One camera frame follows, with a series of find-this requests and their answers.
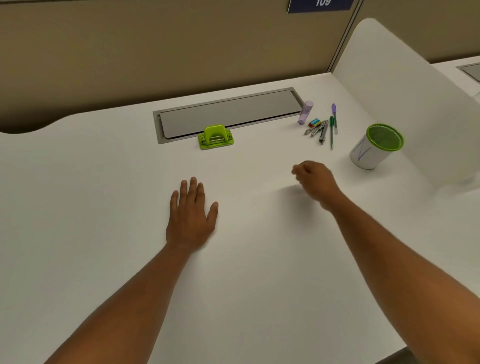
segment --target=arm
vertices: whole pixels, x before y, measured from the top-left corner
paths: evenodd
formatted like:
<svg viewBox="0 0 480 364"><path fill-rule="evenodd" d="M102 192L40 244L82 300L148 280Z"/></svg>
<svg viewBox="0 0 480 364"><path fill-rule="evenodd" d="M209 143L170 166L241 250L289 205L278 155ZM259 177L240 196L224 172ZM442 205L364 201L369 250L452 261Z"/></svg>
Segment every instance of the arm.
<svg viewBox="0 0 480 364"><path fill-rule="evenodd" d="M205 216L203 185L194 177L170 201L167 244L133 278L99 306L46 364L146 364L168 304L190 255L215 229L218 203Z"/></svg>
<svg viewBox="0 0 480 364"><path fill-rule="evenodd" d="M323 164L306 161L292 173L333 214L377 303L416 357L480 362L480 299L351 202Z"/></svg>

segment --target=green hole punch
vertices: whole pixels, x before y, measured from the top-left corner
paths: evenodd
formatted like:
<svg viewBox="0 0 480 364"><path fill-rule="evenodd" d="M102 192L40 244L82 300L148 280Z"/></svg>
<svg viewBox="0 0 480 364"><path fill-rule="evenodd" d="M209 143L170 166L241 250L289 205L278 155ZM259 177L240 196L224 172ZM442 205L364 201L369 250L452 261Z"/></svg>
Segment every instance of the green hole punch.
<svg viewBox="0 0 480 364"><path fill-rule="evenodd" d="M198 135L200 149L212 149L220 146L229 146L234 143L232 132L223 125L207 126L203 133Z"/></svg>

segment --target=blue sign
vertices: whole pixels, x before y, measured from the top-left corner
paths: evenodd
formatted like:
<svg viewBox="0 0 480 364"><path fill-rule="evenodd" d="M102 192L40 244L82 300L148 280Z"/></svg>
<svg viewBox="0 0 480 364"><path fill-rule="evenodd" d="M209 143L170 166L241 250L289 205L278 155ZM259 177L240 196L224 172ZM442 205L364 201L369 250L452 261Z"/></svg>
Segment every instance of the blue sign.
<svg viewBox="0 0 480 364"><path fill-rule="evenodd" d="M350 10L353 0L290 0L288 12L334 12Z"/></svg>

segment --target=forearm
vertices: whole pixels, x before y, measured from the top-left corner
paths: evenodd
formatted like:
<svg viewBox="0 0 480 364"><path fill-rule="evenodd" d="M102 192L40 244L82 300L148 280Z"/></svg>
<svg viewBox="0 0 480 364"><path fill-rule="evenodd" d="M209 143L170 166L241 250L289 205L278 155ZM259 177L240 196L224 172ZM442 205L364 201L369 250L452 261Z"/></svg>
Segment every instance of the forearm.
<svg viewBox="0 0 480 364"><path fill-rule="evenodd" d="M145 364L190 253L164 248L99 306L46 364Z"/></svg>
<svg viewBox="0 0 480 364"><path fill-rule="evenodd" d="M381 309L425 362L477 362L480 300L342 197L332 208Z"/></svg>

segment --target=purple pen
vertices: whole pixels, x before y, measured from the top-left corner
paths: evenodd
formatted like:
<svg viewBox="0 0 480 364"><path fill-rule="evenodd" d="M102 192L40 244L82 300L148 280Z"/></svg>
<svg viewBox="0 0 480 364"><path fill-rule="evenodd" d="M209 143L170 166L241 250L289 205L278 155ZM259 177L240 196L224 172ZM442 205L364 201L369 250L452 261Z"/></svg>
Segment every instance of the purple pen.
<svg viewBox="0 0 480 364"><path fill-rule="evenodd" d="M313 102L305 101L305 103L303 104L303 108L301 110L301 113L300 113L299 121L298 121L298 123L300 125L305 124L305 122L307 120L307 117L308 117L308 114L310 114L310 111L312 110L312 108L313 108Z"/></svg>
<svg viewBox="0 0 480 364"><path fill-rule="evenodd" d="M335 135L338 134L338 129L336 128L336 105L332 104L332 114L333 114L333 119L334 119L334 130L335 130Z"/></svg>

